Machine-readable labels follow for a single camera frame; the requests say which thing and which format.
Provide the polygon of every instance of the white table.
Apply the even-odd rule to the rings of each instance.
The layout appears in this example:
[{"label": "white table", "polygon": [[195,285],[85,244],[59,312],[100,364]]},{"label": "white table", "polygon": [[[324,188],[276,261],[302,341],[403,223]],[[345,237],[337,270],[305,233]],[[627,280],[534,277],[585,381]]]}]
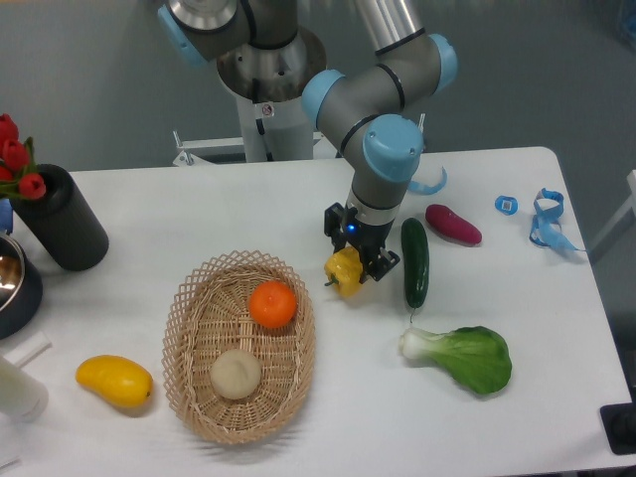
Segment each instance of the white table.
[{"label": "white table", "polygon": [[[14,237],[41,270],[45,298],[3,351],[44,331],[53,348],[26,367],[50,403],[20,428],[12,477],[188,475],[499,476],[618,467],[599,408],[629,401],[608,323],[583,253],[562,256],[528,240],[536,192],[565,195],[563,232],[582,246],[557,158],[543,148],[424,155],[415,178],[448,184],[407,194],[397,225],[445,204],[483,233],[476,248],[429,233],[431,282],[414,325],[433,332],[484,325],[507,340],[513,377],[477,398],[443,372],[398,355],[408,326],[402,268],[368,282],[349,302],[323,286],[332,252],[323,212],[344,202],[343,160],[75,173],[111,240],[104,261],[62,272],[18,223]],[[499,195],[520,210],[506,217]],[[390,249],[401,252],[399,227]],[[279,433],[231,448],[184,428],[163,395],[162,339],[173,295],[191,270],[234,249],[277,255],[304,279],[316,317],[316,366],[308,399]],[[75,382],[98,354],[126,356],[156,381],[139,417],[114,410]]]}]

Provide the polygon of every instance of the blue joint cap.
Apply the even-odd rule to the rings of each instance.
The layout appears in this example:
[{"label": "blue joint cap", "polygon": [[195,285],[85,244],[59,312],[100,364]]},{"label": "blue joint cap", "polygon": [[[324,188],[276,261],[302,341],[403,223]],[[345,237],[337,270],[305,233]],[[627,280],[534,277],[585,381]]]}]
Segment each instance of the blue joint cap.
[{"label": "blue joint cap", "polygon": [[318,113],[329,89],[344,75],[336,70],[325,70],[312,78],[302,91],[300,103],[305,114],[311,119],[314,126],[318,127]]},{"label": "blue joint cap", "polygon": [[206,59],[201,56],[199,51],[192,45],[188,37],[183,33],[181,27],[164,5],[157,12],[159,23],[168,35],[170,43],[177,49],[181,57],[192,67],[201,67],[205,65]]},{"label": "blue joint cap", "polygon": [[424,148],[424,139],[414,122],[398,114],[384,114],[369,124],[362,143],[367,163],[390,182],[410,180]]},{"label": "blue joint cap", "polygon": [[457,78],[457,55],[455,54],[455,49],[448,43],[448,40],[441,35],[433,33],[432,35],[428,35],[428,38],[435,43],[437,51],[439,52],[441,71],[439,72],[439,83],[435,90],[435,92],[438,92],[442,91]]}]

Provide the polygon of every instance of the yellow mango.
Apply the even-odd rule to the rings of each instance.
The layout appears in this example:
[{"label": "yellow mango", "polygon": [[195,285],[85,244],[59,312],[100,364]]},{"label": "yellow mango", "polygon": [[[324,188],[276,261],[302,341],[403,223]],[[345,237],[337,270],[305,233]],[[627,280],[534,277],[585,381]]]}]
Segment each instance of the yellow mango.
[{"label": "yellow mango", "polygon": [[87,359],[76,371],[76,381],[118,407],[138,407],[152,393],[152,376],[134,361],[101,355]]}]

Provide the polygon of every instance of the black vase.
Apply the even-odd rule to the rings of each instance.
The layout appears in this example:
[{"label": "black vase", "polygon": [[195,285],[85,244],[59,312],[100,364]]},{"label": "black vase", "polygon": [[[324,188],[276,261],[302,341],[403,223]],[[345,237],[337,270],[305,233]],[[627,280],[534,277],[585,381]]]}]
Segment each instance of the black vase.
[{"label": "black vase", "polygon": [[108,236],[68,171],[41,164],[47,193],[11,206],[59,266],[80,271],[97,265],[108,251]]}]

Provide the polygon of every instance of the green leaf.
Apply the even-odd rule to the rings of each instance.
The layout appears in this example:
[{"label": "green leaf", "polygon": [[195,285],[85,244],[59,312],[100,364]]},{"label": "green leaf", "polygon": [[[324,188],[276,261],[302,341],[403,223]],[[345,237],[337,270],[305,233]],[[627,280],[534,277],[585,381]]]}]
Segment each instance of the green leaf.
[{"label": "green leaf", "polygon": [[444,335],[429,356],[457,383],[479,395],[503,389],[513,370],[506,341],[483,326],[459,328]]}]

